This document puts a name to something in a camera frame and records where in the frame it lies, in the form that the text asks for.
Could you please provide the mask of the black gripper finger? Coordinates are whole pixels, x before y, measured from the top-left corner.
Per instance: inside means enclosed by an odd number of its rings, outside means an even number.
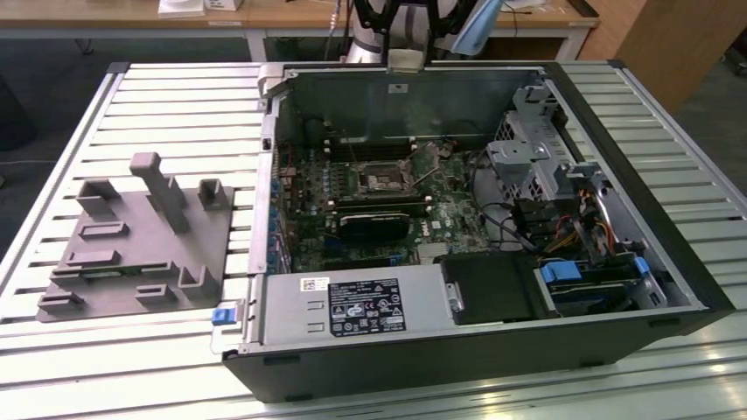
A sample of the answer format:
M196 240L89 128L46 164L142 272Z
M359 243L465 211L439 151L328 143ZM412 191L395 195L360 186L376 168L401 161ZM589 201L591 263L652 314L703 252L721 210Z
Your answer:
M447 35L456 35L464 27L473 9L473 1L427 1L427 43L425 63L435 59L435 41Z
M352 1L352 63L387 61L392 24L400 5L400 1Z

